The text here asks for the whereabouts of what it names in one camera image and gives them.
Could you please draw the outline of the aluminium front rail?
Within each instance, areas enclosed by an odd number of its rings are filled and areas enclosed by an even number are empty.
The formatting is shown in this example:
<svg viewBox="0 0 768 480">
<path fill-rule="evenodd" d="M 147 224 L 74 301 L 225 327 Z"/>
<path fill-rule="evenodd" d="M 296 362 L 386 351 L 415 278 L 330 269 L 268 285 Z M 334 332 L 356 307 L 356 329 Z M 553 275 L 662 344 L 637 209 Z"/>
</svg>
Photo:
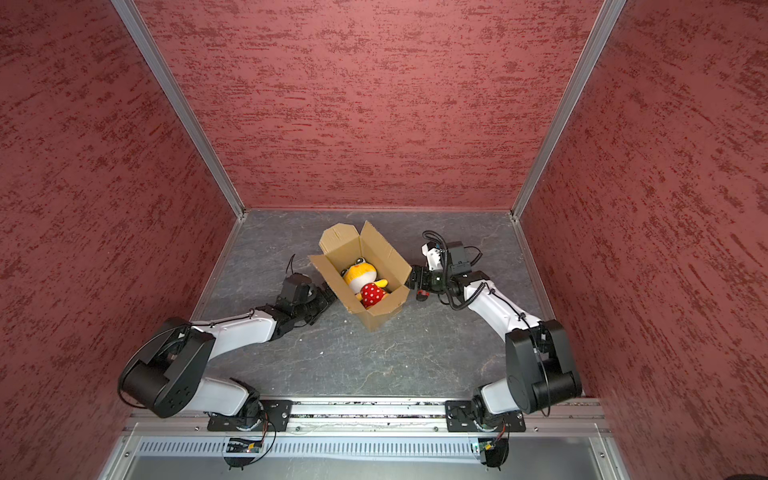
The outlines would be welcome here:
<svg viewBox="0 0 768 480">
<path fill-rule="evenodd" d="M 445 402 L 427 397 L 266 397 L 294 402 L 285 432 L 299 436 L 469 436 L 449 432 Z M 577 398 L 553 406 L 547 415 L 523 414 L 526 431 L 513 437 L 610 437 L 601 402 Z"/>
</svg>

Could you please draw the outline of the yellow white object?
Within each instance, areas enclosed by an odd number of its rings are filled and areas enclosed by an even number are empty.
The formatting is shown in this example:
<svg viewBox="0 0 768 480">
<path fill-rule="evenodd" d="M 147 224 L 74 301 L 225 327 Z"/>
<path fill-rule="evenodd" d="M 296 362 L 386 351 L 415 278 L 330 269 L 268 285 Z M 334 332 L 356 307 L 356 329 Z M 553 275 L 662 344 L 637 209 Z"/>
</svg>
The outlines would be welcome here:
<svg viewBox="0 0 768 480">
<path fill-rule="evenodd" d="M 358 258 L 344 269 L 341 277 L 366 309 L 377 305 L 389 295 L 386 290 L 388 281 L 380 278 L 377 269 L 364 258 Z"/>
</svg>

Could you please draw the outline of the aluminium right corner post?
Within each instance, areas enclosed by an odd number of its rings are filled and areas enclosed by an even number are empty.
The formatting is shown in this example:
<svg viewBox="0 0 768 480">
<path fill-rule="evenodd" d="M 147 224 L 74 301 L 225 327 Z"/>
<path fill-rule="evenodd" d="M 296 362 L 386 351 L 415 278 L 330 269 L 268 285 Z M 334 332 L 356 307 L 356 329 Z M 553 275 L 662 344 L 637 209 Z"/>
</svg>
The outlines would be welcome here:
<svg viewBox="0 0 768 480">
<path fill-rule="evenodd" d="M 625 0 L 605 0 L 579 55 L 571 77 L 563 92 L 552 122 L 543 138 L 538 153 L 511 209 L 513 222 L 519 222 L 530 202 L 536 186 L 557 147 L 568 121 L 573 114 L 589 78 L 605 48 L 607 41 L 626 5 Z"/>
</svg>

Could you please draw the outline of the aluminium corner post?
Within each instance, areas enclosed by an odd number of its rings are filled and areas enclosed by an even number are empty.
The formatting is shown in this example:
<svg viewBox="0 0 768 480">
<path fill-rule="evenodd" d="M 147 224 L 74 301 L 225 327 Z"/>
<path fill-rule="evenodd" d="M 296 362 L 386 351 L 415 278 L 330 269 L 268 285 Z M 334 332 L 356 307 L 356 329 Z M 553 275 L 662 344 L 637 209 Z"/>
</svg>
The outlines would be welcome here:
<svg viewBox="0 0 768 480">
<path fill-rule="evenodd" d="M 138 47 L 178 119 L 181 121 L 197 152 L 213 176 L 219 190 L 224 195 L 236 218 L 242 220 L 247 212 L 245 204 L 237 193 L 213 145 L 205 134 L 202 125 L 153 39 L 135 2 L 112 0 L 111 4 Z"/>
<path fill-rule="evenodd" d="M 519 222 L 530 202 L 536 186 L 557 147 L 568 121 L 573 114 L 589 78 L 605 48 L 607 41 L 626 5 L 625 0 L 605 0 L 579 55 L 571 77 L 563 92 L 552 122 L 543 138 L 538 153 L 511 209 L 513 222 Z"/>
</svg>

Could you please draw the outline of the aluminium left corner post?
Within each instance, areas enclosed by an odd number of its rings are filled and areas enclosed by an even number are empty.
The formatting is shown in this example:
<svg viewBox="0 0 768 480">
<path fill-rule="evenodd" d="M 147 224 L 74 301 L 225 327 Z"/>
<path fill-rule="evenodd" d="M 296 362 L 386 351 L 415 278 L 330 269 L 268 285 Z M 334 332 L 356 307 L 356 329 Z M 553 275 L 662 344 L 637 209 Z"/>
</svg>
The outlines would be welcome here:
<svg viewBox="0 0 768 480">
<path fill-rule="evenodd" d="M 242 220 L 247 212 L 245 204 L 237 193 L 213 145 L 205 134 L 202 125 L 153 39 L 135 2 L 112 0 L 111 4 L 138 47 L 178 119 L 181 121 L 197 152 L 213 176 L 219 190 L 224 195 L 236 218 Z"/>
</svg>

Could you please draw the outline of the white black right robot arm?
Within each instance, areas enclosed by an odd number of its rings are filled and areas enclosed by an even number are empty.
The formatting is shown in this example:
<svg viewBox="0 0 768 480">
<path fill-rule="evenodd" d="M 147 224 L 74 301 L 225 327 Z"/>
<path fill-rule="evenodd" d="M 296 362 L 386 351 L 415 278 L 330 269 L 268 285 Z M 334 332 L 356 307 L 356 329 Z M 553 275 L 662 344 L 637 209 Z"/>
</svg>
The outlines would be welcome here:
<svg viewBox="0 0 768 480">
<path fill-rule="evenodd" d="M 435 231 L 423 233 L 423 266 L 414 265 L 406 285 L 419 301 L 436 295 L 454 311 L 479 315 L 504 341 L 505 377 L 479 387 L 471 415 L 488 428 L 510 413 L 548 415 L 551 407 L 582 395 L 583 387 L 563 325 L 542 320 L 500 292 L 494 281 L 474 266 L 462 242 L 448 242 Z"/>
</svg>

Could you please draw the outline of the brown cardboard express box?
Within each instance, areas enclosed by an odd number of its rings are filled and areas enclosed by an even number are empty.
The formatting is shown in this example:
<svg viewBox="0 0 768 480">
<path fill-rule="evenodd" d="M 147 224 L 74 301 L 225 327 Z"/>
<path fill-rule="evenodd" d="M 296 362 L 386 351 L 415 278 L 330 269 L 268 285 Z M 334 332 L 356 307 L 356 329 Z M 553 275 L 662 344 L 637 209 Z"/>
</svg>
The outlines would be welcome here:
<svg viewBox="0 0 768 480">
<path fill-rule="evenodd" d="M 323 232 L 319 246 L 322 253 L 312 255 L 311 263 L 347 311 L 369 331 L 378 330 L 400 313 L 409 294 L 405 282 L 411 267 L 370 222 L 366 222 L 361 230 L 350 224 L 336 224 Z M 360 303 L 341 277 L 341 272 L 358 258 L 371 263 L 379 277 L 388 281 L 386 290 L 389 295 L 370 309 Z"/>
</svg>

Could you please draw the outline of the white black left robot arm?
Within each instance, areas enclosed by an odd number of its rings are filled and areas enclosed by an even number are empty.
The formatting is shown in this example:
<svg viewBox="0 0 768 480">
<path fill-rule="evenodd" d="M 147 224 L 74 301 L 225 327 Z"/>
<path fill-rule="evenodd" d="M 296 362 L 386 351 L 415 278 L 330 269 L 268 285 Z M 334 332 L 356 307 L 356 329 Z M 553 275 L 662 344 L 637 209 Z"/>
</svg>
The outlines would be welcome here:
<svg viewBox="0 0 768 480">
<path fill-rule="evenodd" d="M 118 377 L 118 397 L 159 418 L 203 412 L 236 421 L 239 430 L 252 430 L 265 417 L 259 393 L 241 380 L 206 376 L 209 362 L 310 326 L 335 300 L 327 284 L 317 285 L 310 277 L 293 273 L 283 280 L 271 304 L 197 323 L 170 318 L 127 361 Z"/>
</svg>

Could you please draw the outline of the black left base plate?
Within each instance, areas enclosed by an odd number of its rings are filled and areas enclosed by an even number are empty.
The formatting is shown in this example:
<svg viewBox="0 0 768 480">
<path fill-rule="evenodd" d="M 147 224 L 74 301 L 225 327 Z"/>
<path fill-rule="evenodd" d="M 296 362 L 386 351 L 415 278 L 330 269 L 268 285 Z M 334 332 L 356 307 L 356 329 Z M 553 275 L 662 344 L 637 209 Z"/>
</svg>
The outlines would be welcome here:
<svg viewBox="0 0 768 480">
<path fill-rule="evenodd" d="M 264 431 L 285 432 L 294 402 L 288 399 L 249 400 L 237 415 L 210 413 L 207 430 L 256 435 Z"/>
</svg>

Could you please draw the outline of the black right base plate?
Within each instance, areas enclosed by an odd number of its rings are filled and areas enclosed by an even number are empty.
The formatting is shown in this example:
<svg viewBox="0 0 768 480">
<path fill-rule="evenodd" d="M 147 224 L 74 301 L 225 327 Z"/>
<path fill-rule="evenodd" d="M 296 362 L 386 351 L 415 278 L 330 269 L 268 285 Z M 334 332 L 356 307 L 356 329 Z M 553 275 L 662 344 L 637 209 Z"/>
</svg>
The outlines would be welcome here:
<svg viewBox="0 0 768 480">
<path fill-rule="evenodd" d="M 492 414 L 477 399 L 446 401 L 445 416 L 447 429 L 452 433 L 499 434 L 526 431 L 525 420 L 519 410 Z"/>
</svg>

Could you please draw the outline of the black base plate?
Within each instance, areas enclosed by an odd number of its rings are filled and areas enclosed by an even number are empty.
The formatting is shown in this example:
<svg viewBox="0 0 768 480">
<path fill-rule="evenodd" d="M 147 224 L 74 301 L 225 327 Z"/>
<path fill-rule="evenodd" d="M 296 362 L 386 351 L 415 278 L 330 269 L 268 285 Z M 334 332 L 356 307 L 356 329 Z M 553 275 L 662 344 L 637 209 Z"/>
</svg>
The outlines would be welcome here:
<svg viewBox="0 0 768 480">
<path fill-rule="evenodd" d="M 285 432 L 294 402 L 288 399 L 249 400 L 237 415 L 210 413 L 207 430 L 256 435 L 264 431 Z"/>
<path fill-rule="evenodd" d="M 492 414 L 477 399 L 446 401 L 445 416 L 447 429 L 452 433 L 499 434 L 526 431 L 525 420 L 519 410 Z"/>
</svg>

